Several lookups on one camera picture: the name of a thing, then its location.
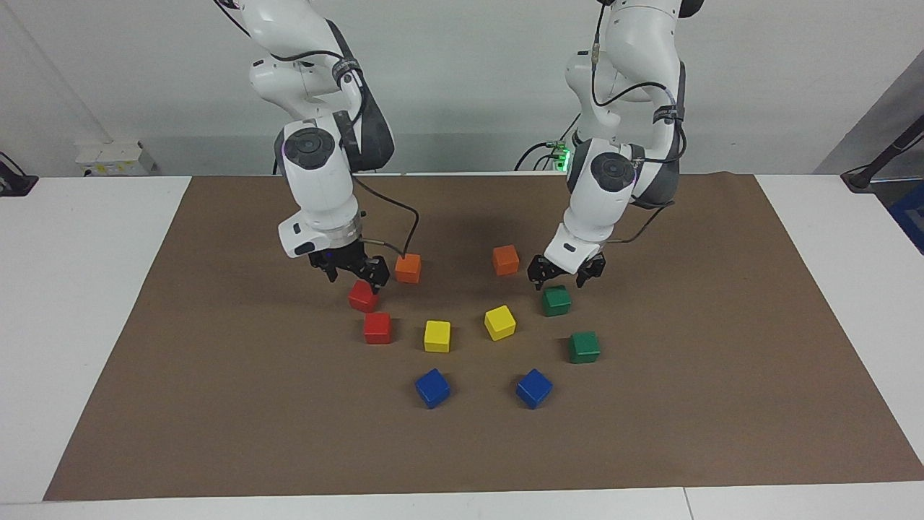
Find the orange cube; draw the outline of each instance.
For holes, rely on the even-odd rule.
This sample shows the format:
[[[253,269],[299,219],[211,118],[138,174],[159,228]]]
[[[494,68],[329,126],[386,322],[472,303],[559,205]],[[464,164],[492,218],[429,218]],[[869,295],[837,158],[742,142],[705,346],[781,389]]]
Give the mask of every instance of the orange cube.
[[[419,254],[408,253],[398,256],[395,264],[395,278],[401,283],[420,283],[421,261]]]
[[[512,245],[494,248],[494,272],[497,276],[503,277],[516,274],[519,270],[519,256],[517,248]]]

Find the white table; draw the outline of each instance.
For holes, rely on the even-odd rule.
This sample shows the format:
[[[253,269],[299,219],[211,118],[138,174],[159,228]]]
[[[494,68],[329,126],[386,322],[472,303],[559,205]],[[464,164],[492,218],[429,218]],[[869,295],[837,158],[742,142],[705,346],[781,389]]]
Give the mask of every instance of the white table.
[[[758,180],[920,458],[924,257],[836,177]],[[45,179],[0,199],[0,518],[924,517],[924,482],[39,503],[188,182]]]

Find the blue cube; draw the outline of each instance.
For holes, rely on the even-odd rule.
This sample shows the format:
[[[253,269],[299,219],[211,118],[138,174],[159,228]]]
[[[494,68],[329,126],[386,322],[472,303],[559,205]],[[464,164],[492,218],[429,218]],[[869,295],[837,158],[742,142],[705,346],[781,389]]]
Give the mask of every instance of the blue cube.
[[[533,368],[517,384],[517,395],[530,409],[535,410],[552,391],[552,382]]]
[[[436,368],[418,379],[414,386],[427,408],[436,408],[449,397],[449,382]]]

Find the green cube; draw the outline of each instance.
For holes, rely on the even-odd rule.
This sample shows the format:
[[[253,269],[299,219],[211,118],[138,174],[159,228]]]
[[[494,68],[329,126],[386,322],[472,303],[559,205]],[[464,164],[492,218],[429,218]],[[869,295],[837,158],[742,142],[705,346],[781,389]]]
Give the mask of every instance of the green cube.
[[[568,342],[571,363],[593,363],[600,356],[600,342],[596,332],[577,332]]]
[[[571,296],[564,285],[549,287],[542,293],[542,310],[546,316],[561,316],[571,310]]]

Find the electrical outlet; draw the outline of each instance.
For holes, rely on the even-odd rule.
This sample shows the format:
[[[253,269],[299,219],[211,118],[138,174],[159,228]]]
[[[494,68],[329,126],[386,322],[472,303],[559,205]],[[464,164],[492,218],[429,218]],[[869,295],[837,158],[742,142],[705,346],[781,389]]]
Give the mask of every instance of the electrical outlet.
[[[83,177],[137,177],[157,171],[157,164],[137,141],[79,145],[77,166]]]

